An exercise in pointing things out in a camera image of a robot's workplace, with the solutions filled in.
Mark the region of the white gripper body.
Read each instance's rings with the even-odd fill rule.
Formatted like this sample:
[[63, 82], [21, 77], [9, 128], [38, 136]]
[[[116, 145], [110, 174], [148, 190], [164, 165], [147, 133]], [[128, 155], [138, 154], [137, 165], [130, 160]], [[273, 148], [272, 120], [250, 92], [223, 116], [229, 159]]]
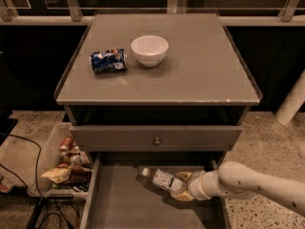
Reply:
[[216, 171], [194, 172], [188, 181], [188, 192], [197, 200], [218, 197], [220, 189]]

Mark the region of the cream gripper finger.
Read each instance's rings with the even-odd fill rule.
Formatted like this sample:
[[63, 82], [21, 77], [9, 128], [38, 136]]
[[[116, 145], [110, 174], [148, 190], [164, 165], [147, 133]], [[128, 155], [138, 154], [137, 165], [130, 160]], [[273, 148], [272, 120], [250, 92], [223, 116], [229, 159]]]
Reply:
[[191, 172], [178, 172], [175, 175], [185, 181], [188, 181], [190, 179], [190, 177], [192, 176], [192, 173]]
[[171, 196], [178, 201], [192, 201], [194, 197], [187, 190], [172, 192]]

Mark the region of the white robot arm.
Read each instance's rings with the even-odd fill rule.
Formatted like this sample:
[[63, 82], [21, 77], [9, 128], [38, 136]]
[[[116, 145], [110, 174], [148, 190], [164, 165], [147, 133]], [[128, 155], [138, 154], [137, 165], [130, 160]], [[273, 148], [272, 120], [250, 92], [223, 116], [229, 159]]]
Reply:
[[211, 198], [248, 199], [255, 195], [305, 216], [305, 183], [259, 173], [231, 160], [221, 160], [213, 171], [180, 172], [184, 187], [173, 198], [181, 201]]

